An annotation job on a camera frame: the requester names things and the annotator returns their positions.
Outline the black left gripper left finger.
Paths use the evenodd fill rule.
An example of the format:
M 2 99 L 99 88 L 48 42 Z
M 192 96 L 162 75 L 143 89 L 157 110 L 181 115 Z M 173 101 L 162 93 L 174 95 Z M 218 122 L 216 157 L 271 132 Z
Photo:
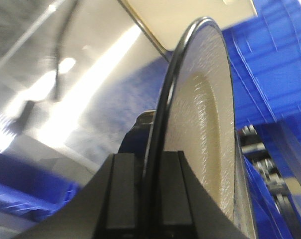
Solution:
M 19 239 L 138 238 L 137 159 L 110 154 L 88 184 L 60 211 Z

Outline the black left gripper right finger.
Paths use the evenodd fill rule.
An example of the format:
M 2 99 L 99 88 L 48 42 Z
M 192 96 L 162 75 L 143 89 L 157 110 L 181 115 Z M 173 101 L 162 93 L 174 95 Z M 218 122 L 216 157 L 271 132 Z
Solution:
M 244 239 L 190 168 L 182 151 L 160 163 L 160 226 L 168 239 Z

